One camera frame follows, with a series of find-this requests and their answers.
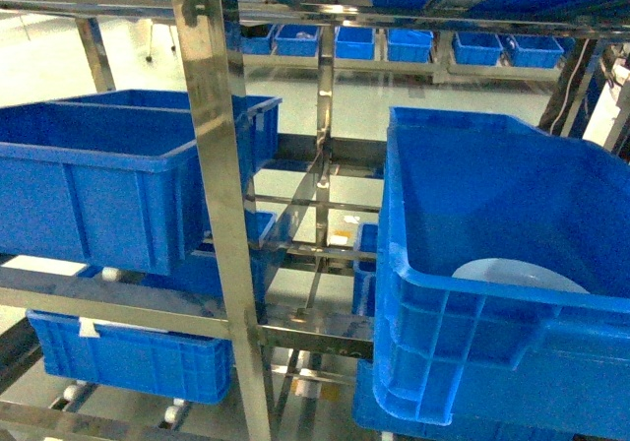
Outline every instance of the metal horizontal bar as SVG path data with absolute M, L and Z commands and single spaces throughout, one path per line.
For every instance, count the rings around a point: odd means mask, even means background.
M 0 268 L 0 302 L 18 308 L 229 339 L 222 302 L 180 291 Z
M 354 277 L 354 269 L 352 261 L 328 259 L 327 266 L 322 272 L 332 276 Z M 294 271 L 311 272 L 317 271 L 317 259 L 314 256 L 298 256 L 286 254 L 282 264 L 283 269 L 291 269 Z
M 379 213 L 381 207 L 371 207 L 369 205 L 357 205 L 353 203 L 318 202 L 317 200 L 291 200 L 285 197 L 274 197 L 271 195 L 256 195 L 256 201 L 265 203 L 280 203 L 288 205 L 298 202 L 299 205 L 308 207 L 324 207 L 329 210 L 348 210 L 349 212 Z
M 279 305 L 268 305 L 265 317 L 259 327 L 263 345 L 372 358 L 373 318 Z
M 10 402 L 0 402 L 0 426 L 65 441 L 220 441 L 219 438 Z
M 282 55 L 245 55 L 246 67 L 283 67 L 287 69 L 316 70 L 317 57 Z M 386 60 L 335 59 L 336 71 L 393 73 L 405 75 L 431 75 L 437 66 L 431 63 L 389 62 Z
M 199 294 L 0 268 L 0 302 L 20 308 L 230 339 L 222 302 Z M 371 354 L 370 319 L 315 312 L 304 315 L 302 321 L 299 312 L 284 306 L 266 305 L 258 327 L 261 343 L 352 357 Z
M 312 380 L 314 382 L 328 382 L 331 384 L 337 385 L 348 385 L 353 387 L 356 379 L 354 377 L 350 377 L 348 375 L 335 374 L 333 372 L 324 372 L 322 370 L 312 370 L 312 369 L 300 369 L 299 371 L 292 373 L 288 372 L 287 374 L 287 366 L 285 365 L 272 365 L 272 373 L 280 374 L 280 375 L 288 375 L 293 379 L 297 380 Z
M 318 247 L 308 242 L 292 242 L 286 252 L 298 256 L 314 256 L 346 261 L 375 261 L 375 252 L 355 251 L 351 247 Z
M 0 394 L 41 358 L 41 347 L 29 320 L 23 318 L 0 335 Z
M 531 80 L 537 82 L 557 82 L 560 69 L 535 69 L 527 67 L 484 67 L 481 65 L 463 65 L 453 62 L 448 67 L 451 75 L 478 77 L 496 80 Z
M 369 141 L 351 138 L 331 138 L 332 170 L 337 166 L 351 165 L 381 170 L 385 163 L 385 141 Z M 315 136 L 303 134 L 279 134 L 275 159 L 309 161 L 317 154 Z

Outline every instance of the white object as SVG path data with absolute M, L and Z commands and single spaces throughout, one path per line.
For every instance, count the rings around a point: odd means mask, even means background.
M 85 386 L 69 385 L 66 390 L 63 391 L 63 398 L 66 402 L 74 402 L 79 397 L 79 394 L 85 390 Z
M 100 275 L 106 282 L 120 282 L 123 273 L 114 267 L 103 267 Z
M 168 333 L 165 330 L 157 330 L 155 328 L 147 328 L 145 326 L 126 325 L 124 323 L 113 323 L 106 320 L 96 320 L 94 318 L 79 317 L 79 336 L 81 338 L 100 338 L 100 334 L 96 330 L 95 325 L 117 326 L 118 328 L 131 328 L 133 330 L 153 331 L 154 333 Z
M 453 273 L 456 279 L 588 293 L 575 282 L 545 267 L 513 259 L 478 259 Z
M 177 418 L 181 414 L 182 410 L 183 407 L 177 407 L 175 405 L 168 407 L 166 409 L 166 412 L 164 413 L 164 421 L 166 421 L 168 424 L 174 424 L 177 421 Z

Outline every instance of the crate rim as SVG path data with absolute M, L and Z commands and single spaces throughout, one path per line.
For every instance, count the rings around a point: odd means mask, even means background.
M 394 113 L 396 107 L 390 108 L 390 113 Z M 387 172 L 388 175 L 401 176 L 400 159 L 397 154 L 394 154 L 394 150 L 397 149 L 398 139 L 397 130 L 400 128 L 413 128 L 413 126 L 390 126 L 387 131 Z M 544 137 L 545 140 L 571 142 L 575 147 L 582 149 L 591 149 L 592 147 L 586 145 L 582 140 L 573 140 L 571 138 L 556 138 L 553 136 Z M 595 149 L 605 153 L 605 150 L 599 147 Z M 403 186 L 398 180 L 390 180 L 390 193 L 389 207 L 399 207 L 403 202 Z M 436 276 L 426 274 L 414 269 L 408 259 L 407 254 L 407 223 L 405 214 L 401 216 L 399 220 L 389 220 L 388 225 L 385 226 L 388 232 L 388 239 L 390 246 L 390 256 L 398 256 L 397 258 L 389 258 L 387 265 L 396 272 L 403 280 L 417 281 L 422 280 L 422 286 L 428 288 L 451 290 L 459 292 L 467 292 L 481 295 L 497 296 L 501 298 L 507 298 L 511 300 L 523 300 L 536 303 L 546 303 L 552 305 L 562 305 L 565 307 L 578 307 L 595 310 L 609 311 L 613 313 L 630 314 L 630 298 L 622 298 L 619 296 L 606 296 L 597 295 L 592 293 L 572 293 L 551 290 L 546 288 L 530 288 L 518 285 L 509 285 L 502 283 L 487 283 L 481 281 L 471 281 L 466 279 L 454 280 L 450 276 Z

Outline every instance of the white roller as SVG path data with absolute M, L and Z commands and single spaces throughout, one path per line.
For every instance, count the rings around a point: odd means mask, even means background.
M 166 421 L 168 424 L 173 424 L 175 421 L 177 421 L 177 418 L 181 414 L 181 411 L 182 407 L 168 407 L 166 409 L 166 412 L 164 413 L 164 421 Z
M 116 269 L 115 267 L 103 267 L 102 268 L 102 279 L 106 282 L 120 282 L 122 279 L 123 272 L 120 269 Z

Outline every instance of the stainless steel rack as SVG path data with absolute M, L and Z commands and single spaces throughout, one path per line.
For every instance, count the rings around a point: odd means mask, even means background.
M 432 73 L 442 76 L 464 75 L 457 69 L 453 71 L 453 66 L 443 68 L 450 63 L 444 53 L 448 51 L 445 46 L 450 45 L 453 31 L 575 36 L 579 39 L 577 46 L 567 59 L 545 113 L 545 116 L 554 118 L 546 129 L 563 135 L 571 133 L 588 84 L 599 68 L 602 47 L 613 40 L 630 38 L 627 12 L 614 20 L 605 14 L 605 9 L 622 6 L 629 0 L 592 0 L 588 6 L 576 5 L 561 12 L 541 9 L 527 16 L 470 14 L 468 9 L 481 1 L 431 0 L 421 10 L 394 10 L 361 6 L 351 0 L 295 0 L 290 4 L 270 0 L 260 3 L 238 3 L 237 0 L 0 0 L 0 9 L 76 17 L 99 91 L 113 90 L 115 86 L 96 15 L 174 19 L 225 290 L 221 302 L 199 295 L 192 298 L 176 291 L 136 288 L 99 279 L 81 281 L 78 285 L 76 278 L 0 269 L 0 303 L 230 339 L 249 437 L 257 441 L 273 439 L 287 388 L 283 387 L 276 404 L 272 372 L 283 373 L 287 378 L 301 377 L 295 369 L 301 350 L 355 358 L 370 358 L 372 351 L 370 318 L 323 314 L 311 308 L 322 273 L 351 275 L 348 265 L 351 259 L 374 259 L 373 255 L 328 245 L 330 209 L 378 211 L 359 205 L 330 203 L 331 170 L 334 167 L 340 175 L 378 179 L 382 176 L 385 151 L 382 142 L 332 137 L 334 73 L 338 67 L 352 67 L 349 62 L 345 64 L 335 59 L 335 26 L 440 31 L 442 45 L 438 45 L 435 62 L 442 69 Z M 308 137 L 281 135 L 279 152 L 270 165 L 271 168 L 305 172 L 290 200 L 257 197 L 252 183 L 246 193 L 241 190 L 234 134 L 241 111 L 234 110 L 238 103 L 232 99 L 245 96 L 243 56 L 238 36 L 225 34 L 245 20 L 323 27 L 317 63 L 304 61 L 308 62 L 309 68 L 318 69 L 316 134 Z M 610 141 L 611 144 L 619 144 L 627 135 L 627 129 L 616 128 L 617 137 Z M 290 224 L 290 240 L 283 243 L 287 249 L 283 265 L 315 273 L 311 293 L 303 308 L 278 305 L 260 308 L 254 302 L 245 213 L 256 210 L 257 199 L 287 204 L 278 219 L 278 223 Z M 315 243 L 292 242 L 309 207 L 316 209 Z M 279 235 L 279 231 L 273 230 L 272 235 Z M 287 367 L 272 366 L 270 353 L 273 347 L 294 349 Z M 28 325 L 21 323 L 1 337 L 0 355 L 7 367 L 0 372 L 2 390 L 39 356 L 36 339 Z M 0 427 L 65 439 L 209 439 L 5 402 L 0 402 Z

